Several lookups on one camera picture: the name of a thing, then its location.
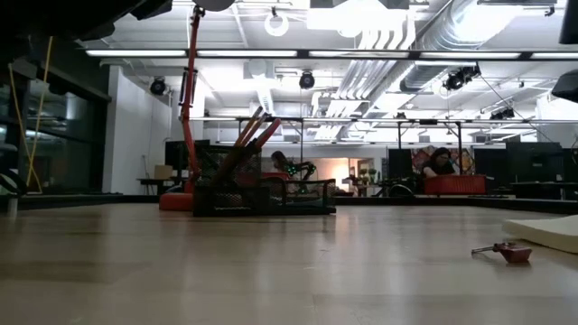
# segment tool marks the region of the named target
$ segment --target desk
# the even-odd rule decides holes
[[[166,191],[164,183],[172,180],[155,180],[155,179],[137,179],[145,188],[145,195],[154,195],[154,186],[156,186],[156,195],[163,195]]]
[[[577,191],[578,182],[522,181],[512,183],[517,199],[567,200],[568,191]]]

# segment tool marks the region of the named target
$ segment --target floor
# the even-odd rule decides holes
[[[155,205],[0,218],[0,323],[562,324],[578,256],[531,265],[470,250],[506,237],[497,209],[339,207],[336,216],[190,218]]]

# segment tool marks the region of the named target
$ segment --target ceiling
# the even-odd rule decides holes
[[[429,3],[420,2],[412,6],[409,16],[415,20],[418,41],[420,30],[434,19],[447,2],[447,0],[430,0]],[[289,16],[289,29],[283,36],[272,36],[264,27],[270,12],[269,3],[276,4],[278,13]],[[335,30],[308,29],[306,20],[310,11],[309,2],[297,0],[293,1],[293,5],[287,4],[289,3],[280,4],[275,0],[245,0],[237,1],[233,7],[224,12],[207,13],[200,22],[198,46],[205,49],[357,49],[363,42],[361,35],[347,38]],[[482,42],[478,49],[578,50],[575,46],[561,45],[557,41],[564,7],[565,1],[558,1],[556,13],[549,17],[545,16],[545,7],[525,7],[508,21],[503,29],[500,28],[495,36]],[[83,42],[82,45],[87,49],[185,49],[189,47],[188,17],[191,15],[191,9],[191,3],[175,0],[170,13],[148,20],[139,22],[133,16],[127,15],[115,24],[116,31],[111,36],[100,41]],[[186,65],[187,60],[131,59],[103,60],[103,62],[125,66],[125,74],[135,82],[148,83],[154,76],[165,76],[167,84],[178,91],[181,88],[182,67]],[[198,60],[200,80],[207,89],[205,108],[212,116],[234,113],[246,115],[249,103],[258,103],[263,96],[254,84],[244,80],[246,63],[247,60]],[[315,92],[335,93],[344,78],[349,76],[348,73],[351,73],[354,65],[350,60],[272,60],[271,63],[276,81],[270,89],[270,97],[276,107],[289,107],[284,106],[285,103],[310,106]],[[369,108],[375,113],[375,117],[392,117],[396,112],[404,112],[408,118],[445,118],[449,112],[450,116],[456,118],[489,118],[488,112],[505,106],[505,104],[493,106],[502,97],[520,115],[532,117],[535,114],[536,99],[546,95],[562,74],[575,68],[574,62],[481,62],[480,70],[485,81],[477,78],[447,97],[445,90],[442,89],[442,82],[447,78],[447,72],[452,70],[449,69],[432,79],[420,92],[409,96],[408,101],[402,100],[400,105],[393,108],[383,108],[376,104],[377,95],[382,96],[386,93],[382,91],[383,85],[395,74],[397,65],[393,65],[394,62],[391,64],[394,68],[390,69],[387,75],[379,76],[381,78],[376,83],[371,97],[367,98],[368,107],[360,106],[358,113],[366,115]],[[369,73],[375,67],[368,65],[364,72],[367,73],[367,78],[361,78],[359,82],[368,82]],[[316,78],[314,89],[299,88],[298,81],[303,70],[313,72]],[[385,96],[380,100],[391,103],[393,99]],[[284,114],[296,116],[303,114],[300,106],[294,107],[296,109],[293,113],[284,110]]]

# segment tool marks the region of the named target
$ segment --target wooden floor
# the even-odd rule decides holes
[[[155,205],[0,218],[0,324],[570,324],[578,256],[530,266],[470,249],[506,237],[478,208],[189,218]]]

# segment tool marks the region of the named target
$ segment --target ductwork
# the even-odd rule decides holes
[[[522,8],[519,6],[478,5],[477,0],[455,0],[415,47],[424,51],[476,50],[501,32],[520,10]],[[414,66],[407,72],[399,88],[404,92],[418,92],[447,68]],[[406,69],[407,63],[395,66],[395,70]]]

